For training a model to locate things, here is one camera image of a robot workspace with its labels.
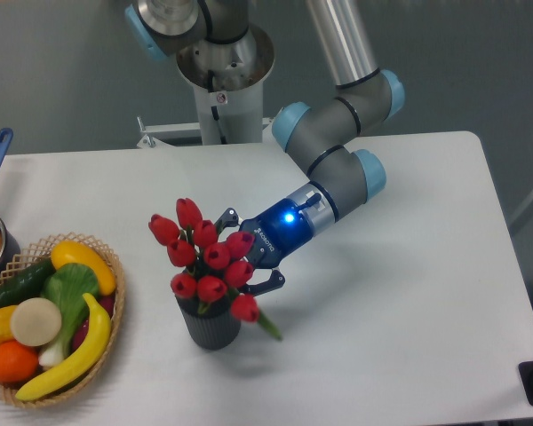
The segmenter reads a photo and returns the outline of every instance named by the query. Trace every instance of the gray vase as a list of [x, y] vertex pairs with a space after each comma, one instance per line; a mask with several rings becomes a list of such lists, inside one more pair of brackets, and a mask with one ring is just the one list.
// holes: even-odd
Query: gray vase
[[176, 297], [187, 325], [187, 331], [194, 342], [204, 349], [216, 351], [234, 341], [241, 329], [241, 321], [229, 311], [226, 297], [211, 304], [204, 315], [198, 315], [199, 303], [193, 299]]

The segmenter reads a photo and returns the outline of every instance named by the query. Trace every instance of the green leafy vegetable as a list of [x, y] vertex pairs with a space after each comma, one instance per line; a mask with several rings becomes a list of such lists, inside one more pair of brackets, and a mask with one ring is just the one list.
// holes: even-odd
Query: green leafy vegetable
[[42, 297], [54, 302], [61, 312], [61, 330], [40, 351], [39, 363], [44, 368], [56, 366], [69, 356], [71, 340], [89, 314], [84, 293], [99, 296], [95, 272], [84, 264], [66, 264], [44, 284]]

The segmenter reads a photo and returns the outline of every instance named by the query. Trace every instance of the light blue joint cap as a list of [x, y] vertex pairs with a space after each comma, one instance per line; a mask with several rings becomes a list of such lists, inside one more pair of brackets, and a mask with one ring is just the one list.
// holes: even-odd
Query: light blue joint cap
[[365, 181], [367, 182], [367, 201], [383, 191], [387, 182], [387, 174], [383, 164], [375, 154], [370, 153], [367, 149], [360, 149], [353, 152], [362, 164], [365, 172]]
[[148, 33], [148, 30], [144, 28], [144, 24], [142, 24], [142, 21], [136, 14], [136, 11], [134, 10], [134, 7], [132, 7], [132, 4], [126, 8], [126, 10], [124, 11], [124, 15], [126, 16], [126, 20], [131, 26], [132, 32], [136, 36], [136, 39], [138, 40], [140, 45], [144, 49], [146, 49], [150, 58], [152, 58], [153, 60], [166, 59], [167, 56], [162, 50], [160, 50], [150, 33]]
[[384, 69], [381, 71], [381, 74], [387, 79], [389, 87], [391, 87], [391, 109], [389, 110], [389, 115], [385, 119], [388, 120], [393, 115], [397, 114], [402, 106], [405, 105], [405, 88], [402, 86], [402, 83], [394, 72]]
[[296, 102], [285, 107], [274, 119], [273, 122], [273, 136], [278, 142], [278, 145], [286, 152], [286, 146], [292, 136], [292, 132], [298, 125], [298, 122], [308, 110], [310, 106], [304, 102]]

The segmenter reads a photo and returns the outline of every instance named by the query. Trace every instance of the yellow banana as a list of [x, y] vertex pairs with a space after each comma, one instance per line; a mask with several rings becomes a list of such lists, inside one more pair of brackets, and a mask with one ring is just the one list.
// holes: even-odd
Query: yellow banana
[[60, 364], [24, 384], [16, 393], [20, 401], [34, 401], [78, 379], [101, 357], [110, 337], [107, 311], [90, 293], [83, 299], [89, 306], [89, 331], [81, 346]]

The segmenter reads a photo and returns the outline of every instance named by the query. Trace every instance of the metal bracket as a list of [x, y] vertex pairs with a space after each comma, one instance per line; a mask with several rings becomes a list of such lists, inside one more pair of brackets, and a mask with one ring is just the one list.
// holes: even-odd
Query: metal bracket
[[[174, 146], [174, 140], [176, 139], [200, 138], [202, 136], [202, 131], [199, 122], [184, 122], [182, 124], [144, 126], [144, 123], [142, 122], [142, 119], [140, 117], [137, 117], [137, 121], [139, 122], [140, 135], [142, 136], [142, 145], [150, 148], [158, 146], [158, 144], [154, 141], [155, 138], [168, 141], [169, 144]], [[272, 118], [263, 118], [263, 129], [267, 127], [271, 122], [273, 122]]]

